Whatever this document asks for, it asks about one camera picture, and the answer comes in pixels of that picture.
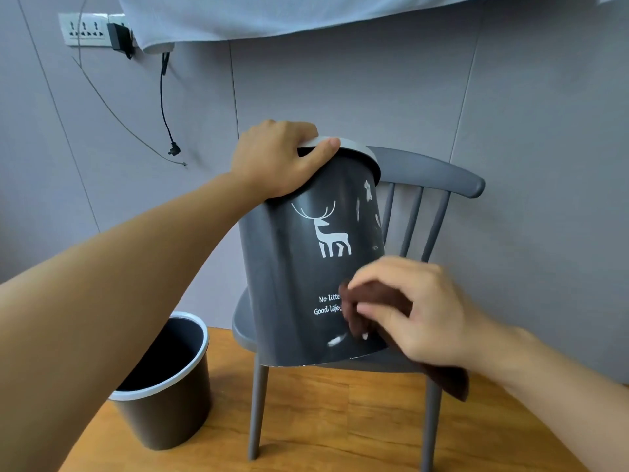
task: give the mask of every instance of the trash can with deer logo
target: trash can with deer logo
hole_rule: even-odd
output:
[[[323,139],[304,144],[299,155]],[[373,152],[341,139],[339,152],[306,185],[240,221],[262,364],[332,363],[386,347],[377,333],[352,337],[338,295],[343,280],[384,254],[379,180]]]

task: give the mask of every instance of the wooden floor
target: wooden floor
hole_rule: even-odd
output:
[[[247,461],[253,355],[210,328],[214,409],[170,451],[144,449],[106,403],[63,472],[410,472],[421,451],[425,379],[419,374],[271,369],[261,457]],[[436,472],[585,471],[518,402],[473,377],[470,398],[444,396]]]

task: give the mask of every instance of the white rim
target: white rim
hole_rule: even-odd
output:
[[[326,139],[329,139],[332,136],[319,136],[319,137],[315,137],[314,139],[310,139],[310,141],[306,141],[303,142],[301,144],[299,144],[299,147],[315,147],[319,142],[324,141]],[[349,149],[349,150],[354,150],[356,152],[360,152],[362,154],[368,155],[369,157],[371,157],[373,160],[375,160],[375,163],[378,164],[378,159],[375,158],[375,154],[373,153],[373,151],[367,147],[364,146],[363,144],[358,144],[358,142],[354,142],[350,139],[341,139],[341,147],[344,149]]]
[[[196,356],[194,356],[193,360],[188,363],[188,365],[185,366],[184,369],[175,374],[175,376],[172,376],[171,378],[168,378],[167,380],[162,381],[155,386],[151,386],[150,388],[145,389],[138,389],[137,391],[114,391],[112,392],[111,396],[109,396],[109,399],[111,399],[112,401],[135,401],[136,399],[153,396],[153,394],[157,394],[158,392],[161,392],[166,388],[170,388],[173,384],[184,379],[184,377],[186,377],[190,373],[190,371],[192,371],[196,367],[196,365],[200,363],[200,360],[203,358],[205,352],[208,350],[208,327],[205,325],[202,319],[191,313],[175,311],[173,314],[171,314],[170,317],[190,320],[200,326],[201,330],[203,331],[203,343]]]

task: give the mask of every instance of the white fabric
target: white fabric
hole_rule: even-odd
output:
[[[277,36],[461,1],[465,0],[120,0],[120,4],[138,46],[160,51],[155,45]]]

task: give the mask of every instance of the thin wire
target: thin wire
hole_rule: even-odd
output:
[[[122,127],[124,127],[126,129],[127,132],[129,132],[130,135],[132,135],[133,137],[135,137],[138,141],[140,141],[141,143],[143,143],[146,147],[148,147],[150,150],[152,150],[153,152],[155,152],[159,157],[163,158],[164,160],[167,160],[168,162],[172,162],[173,164],[179,164],[180,166],[187,166],[187,164],[185,162],[177,162],[176,160],[171,160],[167,157],[164,157],[163,155],[161,155],[157,150],[153,149],[150,145],[148,145],[146,142],[144,142],[142,139],[140,139],[139,137],[137,137],[136,134],[133,133],[133,131],[131,131],[127,126],[124,125],[124,123],[120,120],[120,118],[118,118],[118,116],[116,116],[116,113],[114,111],[111,110],[111,108],[109,107],[109,105],[107,104],[107,102],[103,99],[103,96],[101,96],[101,93],[98,92],[98,89],[96,89],[96,86],[94,86],[94,83],[92,83],[92,80],[89,78],[89,76],[87,75],[87,73],[85,72],[85,70],[83,68],[81,68],[80,64],[78,61],[76,61],[76,59],[74,59],[74,57],[72,58],[72,60],[77,64],[77,66],[79,67],[79,69],[81,70],[81,72],[83,73],[83,76],[85,76],[85,79],[87,79],[87,82],[89,82],[89,85],[92,87],[92,89],[94,89],[94,92],[98,95],[98,97],[101,98],[101,101],[103,102],[103,104],[105,105],[105,107],[107,108],[107,110],[111,113],[112,116],[114,116],[115,120],[117,120],[120,125]]]
[[[150,150],[152,150],[153,152],[155,152],[159,157],[163,158],[164,160],[167,160],[168,162],[172,162],[173,164],[178,164],[180,166],[187,166],[187,164],[185,162],[177,162],[176,160],[171,160],[167,157],[164,157],[163,155],[161,155],[157,150],[153,149],[150,145],[148,145],[146,142],[144,142],[142,139],[140,139],[139,137],[137,137],[137,135],[131,131],[121,120],[118,116],[116,116],[116,113],[111,110],[111,108],[109,107],[109,104],[107,104],[107,102],[103,99],[103,96],[101,96],[101,93],[98,92],[98,89],[96,88],[96,86],[94,86],[94,83],[92,82],[92,80],[89,78],[89,76],[87,75],[87,73],[85,72],[85,70],[83,69],[83,63],[81,61],[81,18],[83,17],[83,10],[85,9],[85,5],[87,4],[87,0],[83,0],[83,3],[81,4],[81,10],[79,11],[79,25],[77,26],[77,49],[79,50],[79,61],[76,61],[76,59],[74,58],[74,56],[72,57],[72,61],[74,61],[77,66],[79,67],[79,69],[81,70],[81,72],[83,73],[83,76],[85,76],[85,79],[87,79],[87,82],[89,82],[89,85],[92,87],[92,89],[94,89],[94,92],[96,93],[96,95],[101,98],[101,101],[103,102],[103,104],[105,105],[105,107],[107,108],[107,110],[111,113],[112,116],[114,116],[114,119],[117,120],[120,125],[122,127],[124,127],[126,129],[127,132],[129,132],[130,135],[132,135],[133,137],[135,137],[138,141],[140,141],[141,143],[143,143],[146,147],[148,147]]]
[[[170,138],[170,142],[174,142],[172,139],[172,135],[170,134],[170,128],[168,126],[168,123],[166,122],[166,116],[163,115],[163,95],[162,95],[162,79],[163,79],[163,64],[164,64],[164,60],[165,60],[165,54],[162,53],[162,73],[160,74],[159,77],[159,105],[160,108],[162,109],[162,119],[163,119],[163,123],[166,126],[166,130],[168,131],[168,137]]]

